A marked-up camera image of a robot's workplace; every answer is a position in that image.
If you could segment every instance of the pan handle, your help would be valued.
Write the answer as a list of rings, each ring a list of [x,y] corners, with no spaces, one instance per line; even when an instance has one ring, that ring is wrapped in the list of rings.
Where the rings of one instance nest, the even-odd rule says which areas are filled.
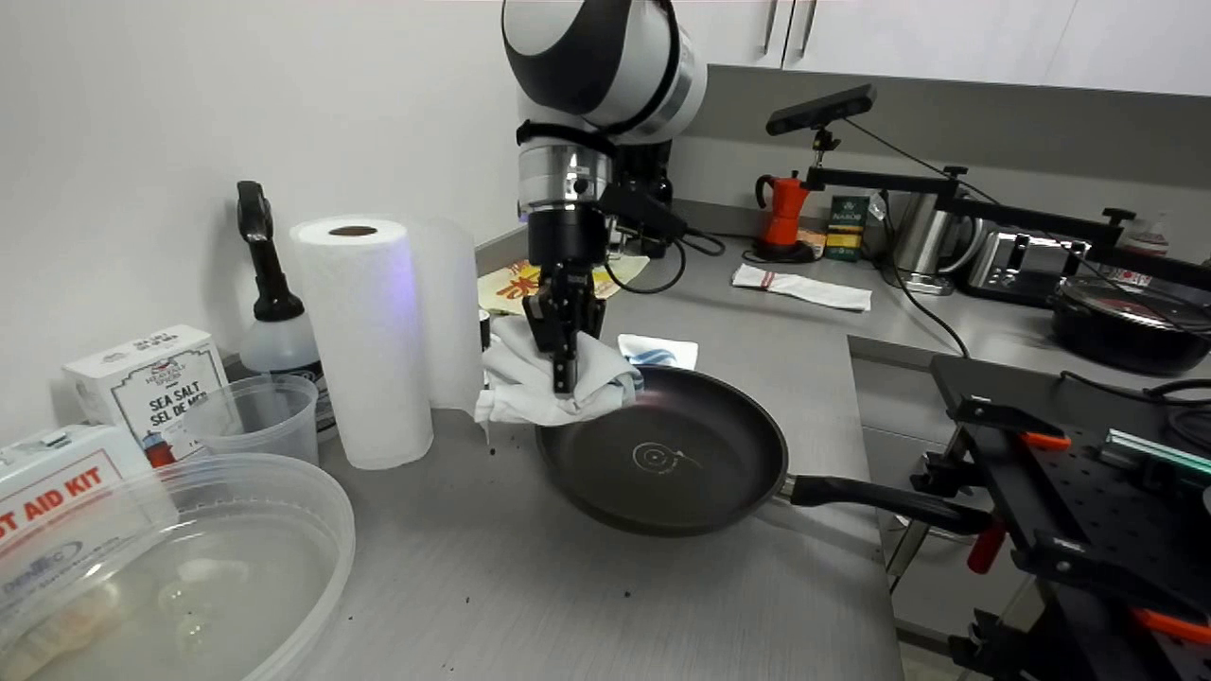
[[[928,521],[951,533],[985,533],[991,527],[991,516],[975,508],[957,508],[933,496],[842,482],[842,476],[794,476],[791,504],[794,508],[861,504],[861,508],[907,516],[914,521]]]

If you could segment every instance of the countertop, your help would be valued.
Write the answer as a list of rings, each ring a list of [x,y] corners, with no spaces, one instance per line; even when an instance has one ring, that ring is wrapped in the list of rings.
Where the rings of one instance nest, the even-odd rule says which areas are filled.
[[[794,268],[875,292],[871,315],[842,315],[729,288],[739,260],[729,242],[727,259],[691,254],[666,297],[610,301],[600,337],[695,342],[701,373],[783,423],[791,474],[866,482],[852,355],[928,364],[951,342],[871,265]],[[975,361],[1146,383],[1050,349],[1048,310],[928,308]],[[320,450],[354,504],[358,553],[301,679],[902,679],[875,511],[768,504],[720,533],[637,538],[553,494],[528,429],[446,414],[435,431],[435,450],[392,474],[348,470],[338,438]]]

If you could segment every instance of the white cabinet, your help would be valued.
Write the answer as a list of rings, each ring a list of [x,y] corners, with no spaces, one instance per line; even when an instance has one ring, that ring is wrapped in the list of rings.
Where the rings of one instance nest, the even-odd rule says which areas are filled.
[[[1081,0],[1048,84],[1093,90],[1211,95],[1211,6]]]
[[[709,64],[1211,95],[1199,0],[676,0]]]
[[[1073,0],[794,0],[783,70],[1045,84]]]
[[[778,70],[794,0],[682,0],[685,32],[709,64]]]

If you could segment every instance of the frying pan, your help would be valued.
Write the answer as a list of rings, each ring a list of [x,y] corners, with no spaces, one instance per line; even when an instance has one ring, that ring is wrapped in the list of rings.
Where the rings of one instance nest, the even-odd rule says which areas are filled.
[[[791,476],[777,422],[709,374],[642,369],[633,405],[572,429],[539,431],[545,463],[586,516],[633,533],[710,533],[765,501],[798,508],[866,504],[951,533],[991,527],[985,511],[933,496],[842,482]]]

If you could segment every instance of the clear plastic container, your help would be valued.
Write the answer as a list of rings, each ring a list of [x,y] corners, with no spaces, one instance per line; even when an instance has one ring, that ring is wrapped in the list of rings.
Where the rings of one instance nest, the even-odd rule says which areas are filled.
[[[73,563],[39,596],[22,631],[0,620],[5,681],[297,669],[350,571],[343,489],[316,466],[272,453],[184,458],[162,470],[162,486],[181,516],[174,527]]]
[[[179,458],[266,450],[312,463],[312,402],[316,387],[301,374],[238,380],[190,408],[169,448]]]

